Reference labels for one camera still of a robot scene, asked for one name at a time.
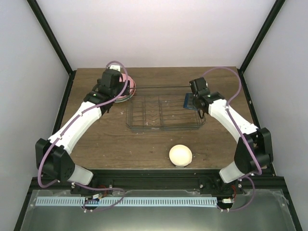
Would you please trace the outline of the wire dish rack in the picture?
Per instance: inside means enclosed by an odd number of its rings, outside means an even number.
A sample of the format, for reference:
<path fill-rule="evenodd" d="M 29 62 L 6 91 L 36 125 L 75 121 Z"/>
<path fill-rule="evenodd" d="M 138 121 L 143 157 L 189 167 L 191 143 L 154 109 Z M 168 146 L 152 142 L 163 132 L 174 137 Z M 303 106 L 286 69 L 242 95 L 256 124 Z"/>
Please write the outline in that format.
<path fill-rule="evenodd" d="M 132 131 L 199 129 L 205 123 L 195 110 L 183 108 L 188 86 L 139 86 L 128 100 L 126 125 Z"/>

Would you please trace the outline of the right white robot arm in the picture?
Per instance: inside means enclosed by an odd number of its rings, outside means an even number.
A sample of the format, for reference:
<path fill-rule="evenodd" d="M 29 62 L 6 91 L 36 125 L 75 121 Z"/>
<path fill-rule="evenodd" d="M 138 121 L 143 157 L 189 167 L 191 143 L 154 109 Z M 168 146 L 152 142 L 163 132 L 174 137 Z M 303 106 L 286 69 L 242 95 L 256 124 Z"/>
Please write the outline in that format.
<path fill-rule="evenodd" d="M 214 181 L 215 191 L 224 194 L 231 188 L 231 182 L 251 174 L 262 174 L 262 168 L 273 162 L 270 131 L 244 119 L 220 93 L 211 93 L 208 88 L 191 89 L 192 102 L 199 116 L 203 118 L 208 114 L 216 119 L 237 143 L 233 162 L 222 168 L 220 178 Z"/>

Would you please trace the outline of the dark blue mug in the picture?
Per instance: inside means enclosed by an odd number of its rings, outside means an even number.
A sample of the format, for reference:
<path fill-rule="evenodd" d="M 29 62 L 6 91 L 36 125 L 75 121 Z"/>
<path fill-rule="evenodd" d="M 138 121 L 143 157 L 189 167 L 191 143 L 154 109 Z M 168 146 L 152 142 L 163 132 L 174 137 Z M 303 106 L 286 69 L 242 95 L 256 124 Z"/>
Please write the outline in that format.
<path fill-rule="evenodd" d="M 193 99 L 194 99 L 194 95 L 192 93 L 186 93 L 184 103 L 183 103 L 183 108 L 197 111 L 197 108 L 193 104 Z"/>

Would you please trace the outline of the teal white bowl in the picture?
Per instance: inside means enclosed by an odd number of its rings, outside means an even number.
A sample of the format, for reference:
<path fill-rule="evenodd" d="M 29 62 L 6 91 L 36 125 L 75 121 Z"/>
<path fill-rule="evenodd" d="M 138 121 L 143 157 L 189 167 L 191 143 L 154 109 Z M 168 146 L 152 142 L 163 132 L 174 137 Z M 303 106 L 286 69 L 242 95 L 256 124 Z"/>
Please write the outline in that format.
<path fill-rule="evenodd" d="M 173 146 L 169 151 L 169 159 L 176 167 L 186 167 L 193 159 L 191 150 L 182 144 Z"/>

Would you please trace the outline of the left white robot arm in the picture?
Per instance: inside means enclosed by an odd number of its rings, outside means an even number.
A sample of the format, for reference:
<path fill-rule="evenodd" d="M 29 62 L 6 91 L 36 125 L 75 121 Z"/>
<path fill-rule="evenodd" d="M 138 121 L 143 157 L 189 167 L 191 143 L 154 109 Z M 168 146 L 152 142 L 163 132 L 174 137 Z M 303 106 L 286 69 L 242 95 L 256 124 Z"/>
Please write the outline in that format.
<path fill-rule="evenodd" d="M 93 173 L 72 160 L 70 154 L 79 139 L 100 119 L 109 112 L 116 99 L 129 93 L 129 81 L 124 80 L 119 65 L 112 65 L 103 72 L 97 84 L 86 95 L 75 114 L 47 140 L 39 139 L 35 144 L 38 168 L 38 184 L 42 188 L 49 184 L 42 183 L 42 174 L 57 181 L 68 181 L 81 184 L 87 194 L 98 190 L 98 182 Z"/>

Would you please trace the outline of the pink top plate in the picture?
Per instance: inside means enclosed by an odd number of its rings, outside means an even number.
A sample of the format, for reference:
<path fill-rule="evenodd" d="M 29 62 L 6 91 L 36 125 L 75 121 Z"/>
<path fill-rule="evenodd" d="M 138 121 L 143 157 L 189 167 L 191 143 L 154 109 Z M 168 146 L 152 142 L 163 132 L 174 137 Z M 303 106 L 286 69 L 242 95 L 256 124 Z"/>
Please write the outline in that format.
<path fill-rule="evenodd" d="M 135 82 L 134 82 L 134 80 L 133 80 L 130 76 L 128 76 L 128 75 L 126 75 L 126 74 L 124 74 L 124 73 L 122 73 L 121 75 L 122 75 L 122 77 L 120 77 L 119 81 L 122 82 L 123 84 L 124 84 L 124 83 L 126 82 L 126 80 L 128 79 L 127 88 L 126 88 L 126 90 L 122 93 L 121 97 L 134 94 L 134 93 L 135 93 Z"/>

